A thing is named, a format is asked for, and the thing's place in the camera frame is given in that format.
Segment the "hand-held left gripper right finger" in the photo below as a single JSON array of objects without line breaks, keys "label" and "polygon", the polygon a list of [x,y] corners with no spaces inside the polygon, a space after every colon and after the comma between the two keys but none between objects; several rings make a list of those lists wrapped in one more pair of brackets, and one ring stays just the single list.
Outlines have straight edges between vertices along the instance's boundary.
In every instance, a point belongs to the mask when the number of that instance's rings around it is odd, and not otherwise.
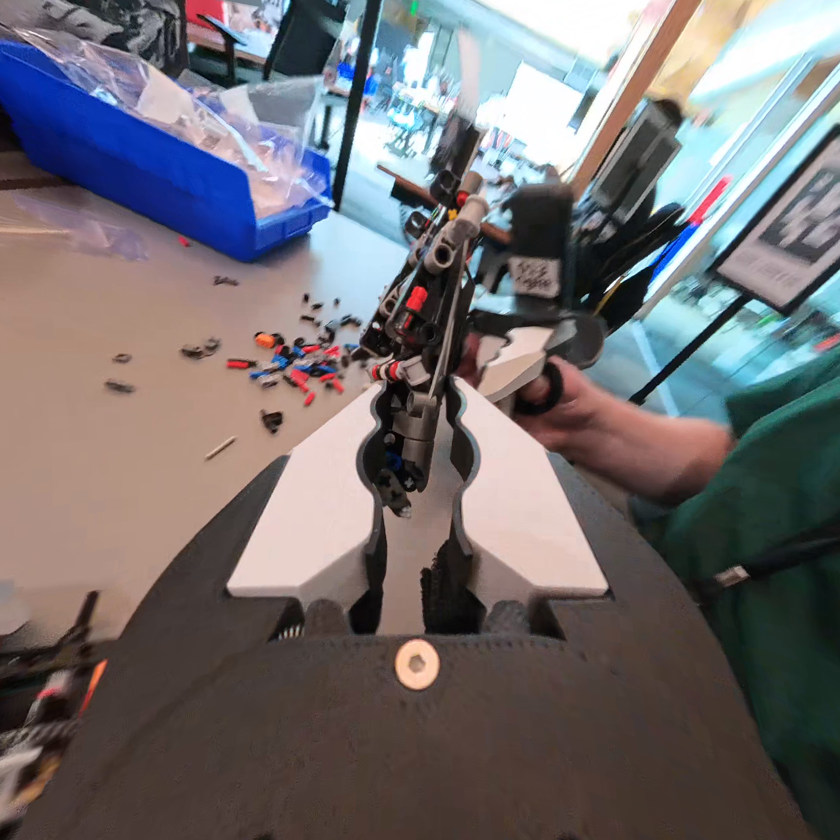
[{"label": "hand-held left gripper right finger", "polygon": [[472,456],[456,507],[472,594],[480,602],[604,596],[607,580],[549,453],[466,381],[451,380],[450,395]]}]

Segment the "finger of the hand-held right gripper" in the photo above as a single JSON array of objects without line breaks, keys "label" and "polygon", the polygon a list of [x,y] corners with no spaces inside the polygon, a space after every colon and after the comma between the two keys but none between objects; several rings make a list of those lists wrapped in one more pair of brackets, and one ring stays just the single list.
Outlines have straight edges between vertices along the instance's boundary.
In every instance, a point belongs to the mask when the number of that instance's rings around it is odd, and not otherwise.
[{"label": "finger of the hand-held right gripper", "polygon": [[502,402],[541,375],[555,328],[519,327],[504,337],[486,335],[477,354],[477,391],[491,403]]}]

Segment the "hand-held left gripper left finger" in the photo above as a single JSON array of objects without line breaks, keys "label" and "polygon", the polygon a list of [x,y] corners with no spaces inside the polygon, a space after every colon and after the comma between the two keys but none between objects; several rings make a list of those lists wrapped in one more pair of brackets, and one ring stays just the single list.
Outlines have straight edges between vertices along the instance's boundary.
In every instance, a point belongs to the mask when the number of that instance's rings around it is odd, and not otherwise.
[{"label": "hand-held left gripper left finger", "polygon": [[289,597],[351,608],[369,589],[365,550],[381,518],[362,472],[382,388],[357,396],[281,461],[277,483],[227,581],[234,598]]}]

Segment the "grey black lego assembly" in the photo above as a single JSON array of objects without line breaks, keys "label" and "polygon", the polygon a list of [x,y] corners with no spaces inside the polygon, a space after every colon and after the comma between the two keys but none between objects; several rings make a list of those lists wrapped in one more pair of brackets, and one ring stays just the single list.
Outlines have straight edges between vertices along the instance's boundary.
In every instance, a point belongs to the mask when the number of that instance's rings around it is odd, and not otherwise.
[{"label": "grey black lego assembly", "polygon": [[408,255],[357,352],[371,361],[371,381],[380,388],[374,487],[383,506],[402,518],[412,515],[410,495],[429,481],[445,386],[459,363],[475,291],[468,263],[490,211],[485,181],[475,171],[441,171],[430,194],[433,211],[412,211],[404,223]]}]

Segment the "person's right forearm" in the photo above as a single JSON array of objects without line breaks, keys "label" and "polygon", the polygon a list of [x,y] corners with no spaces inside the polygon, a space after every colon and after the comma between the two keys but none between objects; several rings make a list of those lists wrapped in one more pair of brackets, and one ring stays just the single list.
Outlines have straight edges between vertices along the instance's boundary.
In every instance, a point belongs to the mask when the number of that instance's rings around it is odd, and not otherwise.
[{"label": "person's right forearm", "polygon": [[599,396],[592,450],[577,463],[621,489],[676,505],[708,487],[735,448],[729,427],[706,419],[649,413]]}]

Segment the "pile of loose lego pieces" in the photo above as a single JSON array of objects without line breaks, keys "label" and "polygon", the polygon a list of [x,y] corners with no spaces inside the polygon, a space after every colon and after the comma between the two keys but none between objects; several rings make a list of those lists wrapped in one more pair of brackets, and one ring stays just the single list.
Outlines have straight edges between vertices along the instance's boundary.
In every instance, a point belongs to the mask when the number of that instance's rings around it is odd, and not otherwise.
[{"label": "pile of loose lego pieces", "polygon": [[[258,350],[270,353],[269,358],[227,357],[224,367],[228,371],[247,372],[248,380],[263,391],[280,383],[286,384],[303,394],[303,406],[310,407],[316,397],[314,388],[318,384],[343,393],[344,370],[352,363],[354,352],[360,345],[354,342],[336,343],[336,339],[344,329],[361,329],[362,319],[347,313],[337,319],[323,321],[317,317],[323,308],[322,301],[310,301],[309,294],[305,293],[301,302],[308,305],[309,310],[300,315],[299,321],[320,330],[314,340],[300,335],[289,342],[280,332],[257,331],[253,336],[254,345]],[[221,347],[221,339],[210,337],[200,344],[182,346],[179,354],[187,360],[202,361],[215,355]],[[112,377],[102,385],[106,391],[120,395],[131,395],[137,390],[135,385]],[[259,423],[271,436],[277,435],[284,422],[281,410],[259,410]]]}]

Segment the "person's right hand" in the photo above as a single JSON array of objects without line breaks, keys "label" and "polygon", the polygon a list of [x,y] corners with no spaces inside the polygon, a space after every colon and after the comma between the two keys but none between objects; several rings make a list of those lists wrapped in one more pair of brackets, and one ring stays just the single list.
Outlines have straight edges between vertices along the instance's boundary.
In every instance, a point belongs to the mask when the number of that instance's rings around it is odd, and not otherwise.
[{"label": "person's right hand", "polygon": [[550,357],[518,392],[514,421],[543,447],[582,466],[616,466],[640,410],[603,390],[569,362]]}]

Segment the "framed sign on stand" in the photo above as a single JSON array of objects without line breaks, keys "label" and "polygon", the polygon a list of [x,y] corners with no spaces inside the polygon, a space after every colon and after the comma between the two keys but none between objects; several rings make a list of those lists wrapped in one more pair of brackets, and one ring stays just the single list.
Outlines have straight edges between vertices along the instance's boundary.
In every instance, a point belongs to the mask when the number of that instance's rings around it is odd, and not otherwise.
[{"label": "framed sign on stand", "polygon": [[834,124],[710,266],[737,296],[629,397],[647,399],[751,302],[788,317],[838,270],[838,140]]}]

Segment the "clear plastic bag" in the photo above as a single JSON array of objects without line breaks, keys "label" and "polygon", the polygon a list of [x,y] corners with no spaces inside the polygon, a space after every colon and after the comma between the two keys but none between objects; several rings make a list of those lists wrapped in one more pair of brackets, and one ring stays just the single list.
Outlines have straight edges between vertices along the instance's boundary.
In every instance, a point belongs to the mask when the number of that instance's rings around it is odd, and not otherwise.
[{"label": "clear plastic bag", "polygon": [[1,244],[66,249],[90,256],[145,262],[150,251],[131,228],[75,206],[64,206],[26,192],[3,194],[11,202],[1,210]]}]

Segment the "pile of clear plastic bags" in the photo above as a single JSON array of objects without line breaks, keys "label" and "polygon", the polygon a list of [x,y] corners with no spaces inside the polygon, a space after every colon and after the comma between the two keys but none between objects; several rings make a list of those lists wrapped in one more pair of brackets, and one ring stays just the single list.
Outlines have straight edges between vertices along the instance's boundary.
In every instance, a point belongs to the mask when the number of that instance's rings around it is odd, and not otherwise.
[{"label": "pile of clear plastic bags", "polygon": [[332,208],[329,176],[303,161],[320,77],[283,77],[223,89],[185,70],[166,76],[142,58],[74,35],[11,28],[88,99],[232,164],[246,175],[258,219],[310,200]]}]

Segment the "large blue plastic bin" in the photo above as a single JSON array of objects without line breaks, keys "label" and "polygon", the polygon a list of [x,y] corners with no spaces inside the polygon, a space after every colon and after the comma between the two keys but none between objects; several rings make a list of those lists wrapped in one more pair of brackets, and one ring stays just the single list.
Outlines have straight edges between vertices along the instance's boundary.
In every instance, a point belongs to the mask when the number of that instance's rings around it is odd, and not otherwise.
[{"label": "large blue plastic bin", "polygon": [[33,165],[239,261],[330,213],[313,197],[258,219],[237,166],[88,95],[31,45],[2,40],[1,99]]}]

